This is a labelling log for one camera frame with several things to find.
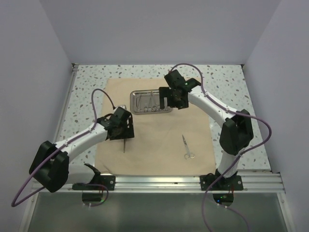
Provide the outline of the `beige cloth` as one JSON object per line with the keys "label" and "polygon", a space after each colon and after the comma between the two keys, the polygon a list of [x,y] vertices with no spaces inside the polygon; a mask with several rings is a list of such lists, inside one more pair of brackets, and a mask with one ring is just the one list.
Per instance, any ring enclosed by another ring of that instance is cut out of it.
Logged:
{"label": "beige cloth", "polygon": [[[132,176],[194,176],[216,168],[209,118],[194,105],[170,113],[134,115],[135,137],[99,143],[95,167],[102,173]],[[194,153],[186,160],[183,138]]]}

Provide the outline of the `steel surgical scissors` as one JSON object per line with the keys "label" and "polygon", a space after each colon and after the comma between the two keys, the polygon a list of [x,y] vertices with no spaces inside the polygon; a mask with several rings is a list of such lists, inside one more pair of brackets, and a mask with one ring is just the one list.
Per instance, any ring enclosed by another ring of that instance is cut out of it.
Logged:
{"label": "steel surgical scissors", "polygon": [[189,159],[194,159],[195,158],[195,155],[194,153],[192,153],[188,147],[188,144],[186,142],[186,139],[184,137],[184,135],[182,135],[182,138],[183,138],[183,143],[184,143],[184,147],[185,147],[185,150],[186,150],[186,153],[184,154],[184,158],[186,160],[189,160]]}

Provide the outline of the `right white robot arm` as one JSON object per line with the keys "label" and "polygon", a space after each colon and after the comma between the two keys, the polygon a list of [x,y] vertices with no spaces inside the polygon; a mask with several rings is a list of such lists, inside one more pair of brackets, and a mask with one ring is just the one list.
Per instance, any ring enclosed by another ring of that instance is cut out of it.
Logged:
{"label": "right white robot arm", "polygon": [[248,147],[253,139],[253,127],[250,114],[246,110],[241,115],[223,109],[224,104],[209,94],[196,79],[185,80],[173,70],[164,76],[167,87],[159,88],[160,108],[185,109],[193,104],[210,116],[221,128],[219,144],[223,150],[221,162],[217,168],[219,175],[215,184],[219,189],[227,189],[232,185],[232,176],[238,169],[240,153]]}

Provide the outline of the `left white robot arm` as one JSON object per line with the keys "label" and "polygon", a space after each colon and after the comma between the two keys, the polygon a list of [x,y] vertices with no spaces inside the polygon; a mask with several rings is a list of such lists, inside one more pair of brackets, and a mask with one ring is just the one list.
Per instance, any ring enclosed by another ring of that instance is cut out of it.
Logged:
{"label": "left white robot arm", "polygon": [[131,138],[134,138],[133,115],[118,106],[113,113],[98,118],[90,127],[71,138],[42,143],[29,174],[49,192],[56,192],[66,184],[99,189],[103,184],[100,171],[87,163],[73,165],[72,161],[98,143]]}

